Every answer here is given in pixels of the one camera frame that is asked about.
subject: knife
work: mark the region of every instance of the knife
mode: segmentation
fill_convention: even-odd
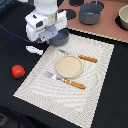
[[[87,56],[83,56],[83,55],[78,55],[78,54],[75,54],[75,53],[69,53],[69,52],[66,52],[64,50],[61,50],[61,49],[58,49],[60,52],[66,54],[66,55],[75,55],[75,56],[78,56],[80,59],[83,59],[83,60],[88,60],[88,61],[91,61],[91,62],[94,62],[96,63],[98,60],[95,59],[95,58],[91,58],[91,57],[87,57]]]

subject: wooden knife handle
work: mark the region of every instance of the wooden knife handle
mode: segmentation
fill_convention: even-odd
[[[88,60],[88,61],[91,61],[91,62],[94,62],[94,63],[97,62],[97,59],[94,59],[94,58],[91,58],[91,57],[87,57],[87,56],[83,56],[83,55],[78,55],[78,57],[80,59]]]
[[[68,80],[68,79],[64,79],[64,82],[67,83],[67,84],[70,84],[72,86],[75,86],[77,88],[80,88],[80,89],[85,89],[86,88],[84,85],[76,83],[76,82]]]

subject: table surface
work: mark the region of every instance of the table surface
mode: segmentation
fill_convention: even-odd
[[[0,12],[0,25],[27,39],[24,17],[33,9],[32,6],[25,4],[7,6]],[[69,32],[115,45],[91,128],[127,128],[128,44],[73,30]],[[24,41],[2,28],[0,28],[0,44],[0,105],[31,116],[52,128],[80,128],[52,113],[13,97],[41,57],[27,52],[25,46],[33,45],[45,51],[48,45]],[[11,74],[11,68],[16,64],[25,68],[26,75],[22,79],[15,79]]]

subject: black table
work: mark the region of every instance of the black table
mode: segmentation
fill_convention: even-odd
[[[0,24],[27,39],[25,16],[33,9],[34,7],[24,4],[7,6],[0,12]],[[128,44],[73,30],[69,32],[115,45],[91,128],[127,128]],[[28,115],[52,128],[80,128],[52,113],[13,97],[41,57],[27,52],[25,49],[27,45],[43,49],[44,52],[49,46],[46,43],[27,42],[0,28],[0,112],[4,114],[7,112],[5,109],[8,108]],[[11,68],[16,64],[22,65],[26,70],[26,75],[22,79],[15,79],[11,74]]]

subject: placemat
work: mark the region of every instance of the placemat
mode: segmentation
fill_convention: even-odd
[[[83,73],[72,79],[84,84],[85,90],[45,78],[45,71],[57,74],[56,61],[63,56],[57,49],[98,59],[97,63],[83,60]],[[82,128],[90,128],[113,49],[112,44],[70,34],[67,44],[47,49],[14,96]]]

